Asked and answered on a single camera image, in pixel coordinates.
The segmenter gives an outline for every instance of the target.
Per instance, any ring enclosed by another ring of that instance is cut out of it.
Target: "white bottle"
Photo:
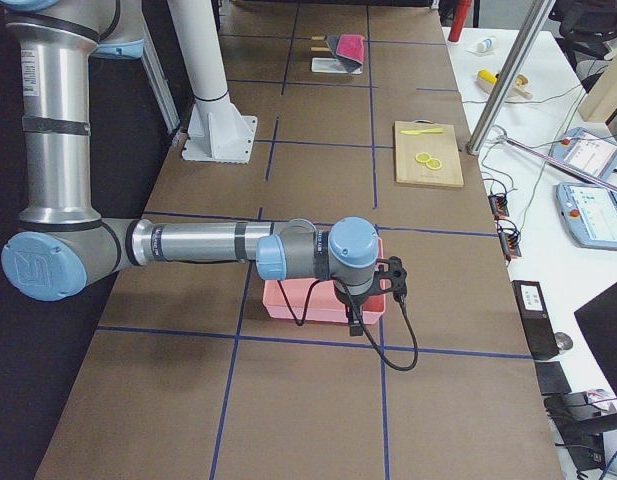
[[[477,43],[477,45],[475,46],[475,49],[479,53],[492,52],[497,47],[498,44],[499,44],[499,41],[497,40],[497,37],[495,36],[486,37],[481,42]]]

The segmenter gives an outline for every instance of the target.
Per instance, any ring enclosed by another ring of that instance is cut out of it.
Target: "metal pole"
[[[552,158],[549,155],[545,155],[541,152],[537,152],[536,150],[533,150],[532,148],[530,148],[527,145],[524,145],[521,142],[518,142],[517,140],[513,140],[512,138],[508,138],[505,137],[504,140],[506,143],[508,143],[509,145],[512,145],[514,147],[520,148],[522,149],[524,152],[528,152],[531,153],[541,159],[543,159],[544,161],[550,163],[551,165],[554,165],[557,168],[560,168],[562,170],[565,170],[568,173],[571,173],[572,175],[579,177],[587,182],[590,183],[594,183],[595,185],[599,185],[600,187],[604,187],[610,191],[613,191],[615,193],[617,193],[617,187],[615,185],[612,185],[608,182],[604,182],[603,180],[601,180],[600,178],[597,178],[593,175],[589,175],[588,173],[579,170],[578,168],[574,168],[571,167],[570,165],[568,165],[567,163],[564,162],[560,162],[559,160],[555,160],[554,158]]]
[[[471,155],[479,154],[479,150],[486,141],[486,135],[488,135],[488,131],[495,122],[499,110],[501,110],[504,104],[506,95],[517,80],[519,70],[526,60],[546,18],[548,18],[554,3],[555,0],[535,0],[535,3],[530,8],[528,16],[524,20],[524,24],[515,39],[515,43],[510,49],[508,58],[499,73],[497,83],[495,83],[490,98],[488,98],[484,111],[477,121],[475,131],[470,140],[468,140],[466,148]]]
[[[155,94],[159,110],[161,110],[161,115],[164,117],[164,122],[166,122],[166,129],[168,133],[172,133],[179,126],[179,114],[177,113],[175,101],[172,99],[170,88],[168,88],[166,75],[164,75],[164,71],[161,69],[157,50],[143,15],[141,15],[141,28],[144,31],[144,54],[141,57],[141,63],[144,65],[148,82]]]

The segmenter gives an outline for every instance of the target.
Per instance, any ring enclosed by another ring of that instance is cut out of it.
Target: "white label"
[[[535,312],[543,312],[541,306],[541,298],[539,298],[539,289],[533,285],[522,285],[521,296],[524,299],[524,307],[526,310]]]
[[[24,97],[39,96],[39,61],[34,50],[21,51],[21,78]]]

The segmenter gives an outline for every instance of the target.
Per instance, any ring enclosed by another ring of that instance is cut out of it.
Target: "electronic device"
[[[557,201],[568,230],[582,247],[617,250],[617,194],[596,185],[563,182]]]
[[[575,319],[617,396],[617,283],[575,311]]]
[[[606,435],[617,432],[617,412],[604,414],[599,404],[589,401],[586,392],[551,395],[544,399],[544,406],[577,471],[605,468],[604,451],[616,450],[614,444],[606,445]]]
[[[569,130],[558,143],[554,143],[550,155],[575,171],[581,170],[600,180],[607,180],[617,165],[617,142],[578,127]]]
[[[558,355],[559,348],[539,282],[513,280],[512,289],[532,357],[548,360]]]

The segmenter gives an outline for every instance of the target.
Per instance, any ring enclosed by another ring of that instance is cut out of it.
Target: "yellow plastic knife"
[[[444,133],[444,129],[441,127],[438,127],[438,128],[424,128],[421,130],[401,130],[399,133],[403,133],[404,135],[421,135],[422,133]]]

